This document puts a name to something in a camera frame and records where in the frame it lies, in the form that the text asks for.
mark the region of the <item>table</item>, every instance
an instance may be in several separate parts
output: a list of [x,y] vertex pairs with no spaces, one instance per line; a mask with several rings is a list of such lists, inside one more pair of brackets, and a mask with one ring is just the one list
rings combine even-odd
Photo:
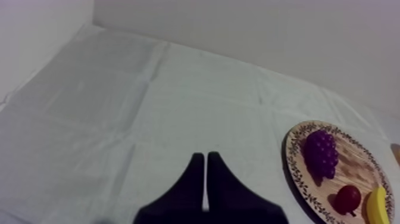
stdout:
[[0,221],[131,223],[194,152],[219,151],[290,223],[310,223],[281,160],[285,134],[304,120],[359,140],[400,201],[399,120],[294,77],[89,26],[0,113]]

